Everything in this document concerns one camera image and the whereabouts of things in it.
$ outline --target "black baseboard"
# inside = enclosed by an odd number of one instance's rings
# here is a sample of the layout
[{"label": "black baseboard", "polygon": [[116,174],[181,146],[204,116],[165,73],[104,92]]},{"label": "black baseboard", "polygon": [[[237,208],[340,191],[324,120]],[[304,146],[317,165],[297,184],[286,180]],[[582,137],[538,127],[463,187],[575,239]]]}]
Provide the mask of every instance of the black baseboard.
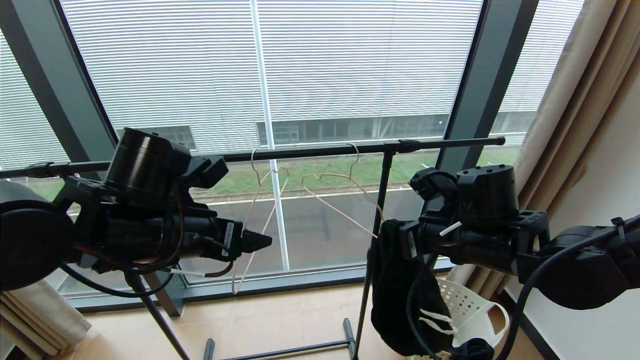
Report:
[{"label": "black baseboard", "polygon": [[[515,307],[516,303],[509,296],[509,294],[507,294],[507,292],[503,290],[502,293],[496,295],[498,296],[498,299],[500,300],[504,308],[507,309],[509,314],[512,314],[513,308]],[[544,358],[545,360],[560,360],[558,355],[556,355],[556,353],[551,349],[549,344],[547,344],[542,335],[540,335],[536,327],[533,326],[531,321],[529,321],[527,315],[522,315],[520,328],[524,331],[527,337],[529,337],[529,340],[531,340],[533,346],[538,349],[538,352],[540,353],[540,355],[542,355],[542,358]]]}]

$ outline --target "white plastic basket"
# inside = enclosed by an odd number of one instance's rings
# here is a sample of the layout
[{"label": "white plastic basket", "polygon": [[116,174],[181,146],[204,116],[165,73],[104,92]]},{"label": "white plastic basket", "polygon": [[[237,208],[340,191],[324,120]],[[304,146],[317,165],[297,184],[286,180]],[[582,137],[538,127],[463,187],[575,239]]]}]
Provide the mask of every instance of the white plastic basket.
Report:
[{"label": "white plastic basket", "polygon": [[[495,347],[509,329],[509,315],[502,305],[486,300],[470,289],[455,282],[438,279],[440,293],[451,312],[453,324],[458,333],[453,336],[453,346],[458,347],[473,338],[485,339],[489,345]],[[493,331],[489,318],[489,310],[497,306],[504,316],[504,328],[498,333]],[[437,354],[443,360],[451,359],[451,355],[441,351]],[[412,360],[427,360],[431,356],[411,356]]]}]

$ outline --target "floor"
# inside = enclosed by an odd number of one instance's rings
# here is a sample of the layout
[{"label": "floor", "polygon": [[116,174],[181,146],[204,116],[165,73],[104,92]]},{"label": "floor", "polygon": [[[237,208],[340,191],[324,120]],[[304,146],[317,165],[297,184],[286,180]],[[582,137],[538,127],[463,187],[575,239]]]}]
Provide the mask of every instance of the floor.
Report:
[{"label": "floor", "polygon": [[[207,338],[216,342],[214,359],[299,347],[344,338],[342,319],[357,327],[362,285],[336,286],[241,299],[197,302],[169,320],[192,359],[203,356]],[[164,334],[145,310],[87,315],[93,327],[74,351],[54,360],[178,359]],[[360,359],[403,359],[365,322]],[[500,329],[499,316],[494,327]],[[297,359],[347,359],[345,348],[298,356]],[[522,331],[510,359],[542,360]]]}]

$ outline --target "wire hanger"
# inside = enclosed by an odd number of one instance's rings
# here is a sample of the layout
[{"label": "wire hanger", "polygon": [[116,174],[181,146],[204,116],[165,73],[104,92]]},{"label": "wire hanger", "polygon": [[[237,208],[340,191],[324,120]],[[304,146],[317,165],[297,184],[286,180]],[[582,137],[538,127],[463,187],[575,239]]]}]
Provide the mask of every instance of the wire hanger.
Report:
[{"label": "wire hanger", "polygon": [[349,215],[343,213],[342,211],[338,210],[336,207],[332,206],[331,204],[329,204],[328,202],[324,201],[322,198],[320,198],[318,195],[316,195],[313,191],[309,190],[306,186],[305,186],[305,179],[308,177],[313,176],[316,180],[322,180],[323,177],[341,177],[343,179],[347,179],[349,181],[351,181],[355,186],[358,187],[358,189],[360,189],[361,192],[363,192],[368,198],[369,200],[376,206],[376,209],[378,210],[378,212],[380,213],[380,219],[382,221],[385,220],[385,217],[382,215],[382,208],[380,207],[380,205],[378,205],[378,203],[371,197],[371,195],[369,195],[369,193],[364,190],[362,188],[362,186],[360,186],[360,184],[358,184],[357,181],[355,181],[353,179],[353,165],[356,165],[358,163],[358,160],[360,160],[360,151],[358,150],[358,147],[352,143],[348,143],[349,145],[353,146],[353,148],[356,151],[356,161],[354,161],[351,166],[349,167],[349,175],[343,175],[343,174],[333,174],[333,173],[329,173],[329,172],[325,172],[324,174],[320,174],[320,176],[315,175],[315,174],[307,174],[305,176],[302,177],[302,179],[300,179],[300,185],[302,185],[302,188],[305,189],[309,194],[313,195],[316,199],[320,200],[321,202],[323,202],[325,205],[327,205],[328,207],[332,208],[333,210],[335,210],[338,214],[344,216],[345,218],[347,218],[347,220],[349,220],[350,222],[354,223],[356,226],[358,226],[359,228],[361,228],[362,230],[366,231],[368,234],[370,234],[371,236],[373,236],[374,238],[378,238],[374,233],[372,233],[370,230],[368,230],[366,227],[362,226],[359,222],[357,222],[356,220],[353,220]]},{"label": "wire hanger", "polygon": [[[287,187],[287,183],[289,182],[289,170],[285,167],[278,167],[276,169],[271,169],[269,170],[269,172],[261,179],[260,178],[260,173],[258,172],[258,170],[255,168],[255,164],[253,163],[253,155],[255,154],[255,151],[257,149],[254,149],[251,152],[251,168],[253,169],[253,171],[255,172],[256,178],[258,180],[258,187],[255,189],[255,194],[253,195],[253,200],[251,201],[251,206],[249,207],[249,212],[247,212],[246,214],[246,220],[244,221],[244,227],[243,230],[246,229],[247,224],[249,223],[249,219],[251,219],[251,213],[253,211],[253,207],[255,205],[255,201],[258,198],[258,193],[260,192],[260,189],[262,188],[262,185],[264,184],[264,182],[267,180],[267,178],[275,173],[278,173],[279,170],[284,170],[287,172],[287,179],[284,181],[284,184],[282,184],[282,188],[280,189],[280,193],[278,194],[278,197],[282,196],[282,192],[284,192],[284,189]],[[269,213],[269,216],[267,217],[267,221],[264,224],[264,227],[262,228],[262,232],[261,234],[264,234],[264,232],[267,230],[267,226],[269,226],[269,222],[271,221],[271,217],[273,216],[273,212],[276,209],[277,206],[277,202],[274,199],[273,202],[273,207],[271,208],[271,212]],[[234,265],[234,269],[231,275],[231,293],[233,295],[237,295],[238,292],[240,291],[240,288],[242,287],[242,284],[244,283],[244,277],[246,277],[246,273],[247,271],[249,271],[249,266],[251,266],[251,262],[253,261],[253,257],[255,256],[255,252],[251,253],[251,257],[249,258],[249,262],[247,262],[246,264],[246,268],[244,268],[244,272],[242,274],[242,277],[240,278],[240,282],[238,284],[238,288],[236,289],[236,272],[237,272],[237,266]]]}]

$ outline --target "beige curtain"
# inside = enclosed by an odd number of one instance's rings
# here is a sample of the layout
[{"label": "beige curtain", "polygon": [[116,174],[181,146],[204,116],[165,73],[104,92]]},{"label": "beige curtain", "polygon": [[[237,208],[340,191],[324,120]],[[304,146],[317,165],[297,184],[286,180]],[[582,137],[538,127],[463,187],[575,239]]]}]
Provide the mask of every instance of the beige curtain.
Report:
[{"label": "beige curtain", "polygon": [[0,331],[30,359],[79,343],[91,324],[44,280],[0,295]]},{"label": "beige curtain", "polygon": [[[520,208],[553,211],[638,75],[640,1],[585,0],[514,167]],[[485,298],[505,283],[480,266],[448,279]]]}]

